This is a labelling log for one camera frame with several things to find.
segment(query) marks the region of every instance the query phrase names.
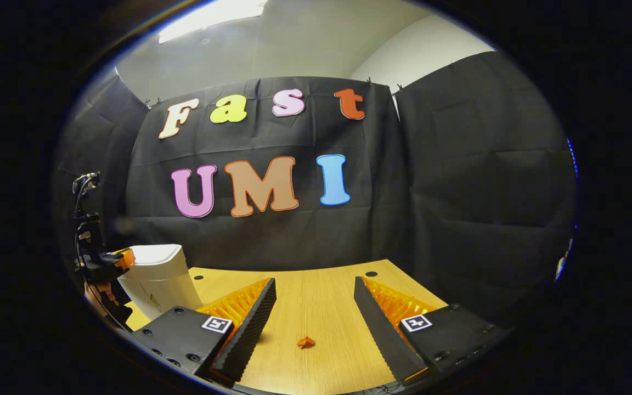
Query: white wall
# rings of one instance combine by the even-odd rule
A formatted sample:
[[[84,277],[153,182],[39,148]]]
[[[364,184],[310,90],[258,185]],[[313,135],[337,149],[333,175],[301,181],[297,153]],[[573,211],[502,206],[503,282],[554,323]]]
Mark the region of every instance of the white wall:
[[[439,15],[431,15],[389,38],[351,75],[351,80],[389,85],[410,83],[467,56],[494,50],[479,38]]]
[[[121,56],[123,82],[145,101],[266,77],[348,78],[428,8],[401,0],[269,0],[263,15],[158,43],[157,33]]]

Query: orange ridged pad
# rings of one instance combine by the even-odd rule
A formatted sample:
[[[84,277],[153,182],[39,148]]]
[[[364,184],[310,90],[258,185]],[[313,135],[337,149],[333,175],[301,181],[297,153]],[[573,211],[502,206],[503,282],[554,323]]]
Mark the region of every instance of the orange ridged pad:
[[[371,292],[372,297],[374,297],[379,304],[379,308],[382,309],[384,315],[386,315],[389,322],[392,323],[394,329],[399,332],[399,336],[401,336],[404,340],[406,340],[406,336],[404,336],[402,331],[399,330],[399,321],[403,318],[413,317],[414,315],[425,314],[432,312],[433,310],[437,310],[428,303],[423,303],[414,297],[410,297],[409,295],[389,288],[386,285],[372,281],[369,278],[360,278],[369,292]]]
[[[270,281],[270,278],[260,280],[254,284],[231,292],[225,297],[219,298],[196,310],[197,312],[213,315],[214,317],[225,318],[233,321],[233,331],[226,338],[224,345],[235,335],[235,331],[245,319],[253,304],[263,292],[263,288]]]

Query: blue light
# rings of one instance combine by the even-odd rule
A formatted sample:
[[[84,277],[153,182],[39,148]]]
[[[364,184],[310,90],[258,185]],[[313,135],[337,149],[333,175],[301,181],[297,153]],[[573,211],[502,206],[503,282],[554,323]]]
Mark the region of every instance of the blue light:
[[[569,142],[569,138],[565,137],[567,145],[569,145],[569,154],[572,155],[572,163],[574,163],[574,176],[579,178],[579,169],[577,168],[577,159],[574,158],[574,150],[572,149],[572,143]]]

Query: pink letter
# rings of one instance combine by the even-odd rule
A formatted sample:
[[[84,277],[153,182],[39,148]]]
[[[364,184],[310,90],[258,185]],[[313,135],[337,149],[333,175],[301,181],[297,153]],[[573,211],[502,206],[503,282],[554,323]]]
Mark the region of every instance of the pink letter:
[[[204,217],[213,209],[213,174],[216,173],[216,166],[202,166],[196,169],[196,173],[201,177],[201,195],[204,197],[200,205],[194,205],[189,200],[191,170],[183,168],[172,173],[177,208],[185,217],[190,218]]]
[[[273,114],[278,117],[286,117],[287,115],[297,115],[304,110],[304,102],[298,98],[304,94],[298,89],[285,89],[274,93],[273,97]]]

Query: brown letter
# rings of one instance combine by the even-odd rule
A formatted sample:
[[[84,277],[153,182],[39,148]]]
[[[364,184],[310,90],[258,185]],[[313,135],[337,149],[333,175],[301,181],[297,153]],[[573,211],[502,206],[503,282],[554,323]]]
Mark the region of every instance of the brown letter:
[[[230,211],[233,217],[247,217],[253,213],[253,207],[248,204],[248,195],[258,210],[265,212],[270,202],[270,194],[274,192],[274,201],[270,205],[277,212],[296,209],[299,201],[294,198],[291,186],[291,167],[295,161],[293,157],[280,156],[270,162],[265,179],[260,179],[250,163],[246,160],[231,162],[223,169],[230,174],[233,181],[233,199],[235,207]]]

